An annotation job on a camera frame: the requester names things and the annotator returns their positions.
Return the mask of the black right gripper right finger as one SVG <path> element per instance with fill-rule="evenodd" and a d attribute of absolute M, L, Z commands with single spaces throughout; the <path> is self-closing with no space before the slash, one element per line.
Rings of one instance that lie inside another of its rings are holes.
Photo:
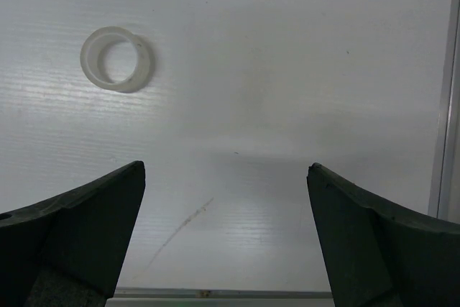
<path fill-rule="evenodd" d="M 458 306 L 459 225 L 315 163 L 310 205 L 336 306 Z"/>

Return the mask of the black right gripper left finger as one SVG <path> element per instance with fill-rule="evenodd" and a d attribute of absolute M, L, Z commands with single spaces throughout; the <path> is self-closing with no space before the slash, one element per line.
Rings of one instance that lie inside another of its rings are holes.
<path fill-rule="evenodd" d="M 71 191 L 1 213 L 2 306 L 105 306 L 145 190 L 134 161 Z"/>

